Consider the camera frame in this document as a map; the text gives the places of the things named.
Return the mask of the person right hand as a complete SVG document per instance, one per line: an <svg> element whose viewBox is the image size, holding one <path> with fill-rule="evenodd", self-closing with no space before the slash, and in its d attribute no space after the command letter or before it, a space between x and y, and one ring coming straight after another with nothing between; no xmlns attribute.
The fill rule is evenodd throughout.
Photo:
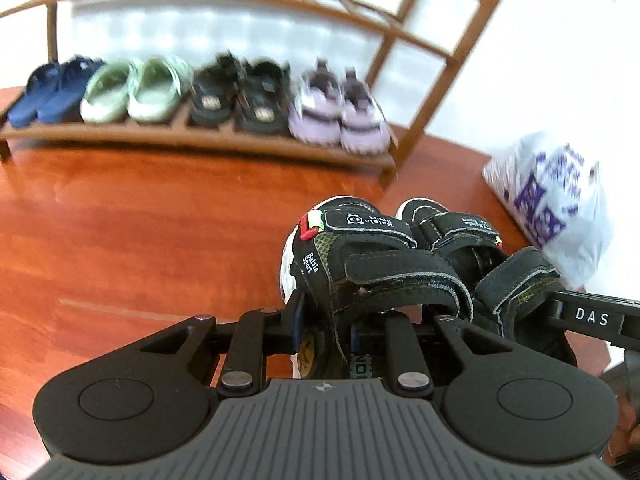
<svg viewBox="0 0 640 480"><path fill-rule="evenodd" d="M610 466L626 455L639 454L639 355L626 352L620 363L600 376L615 393L620 414L618 423L603 454Z"/></svg>

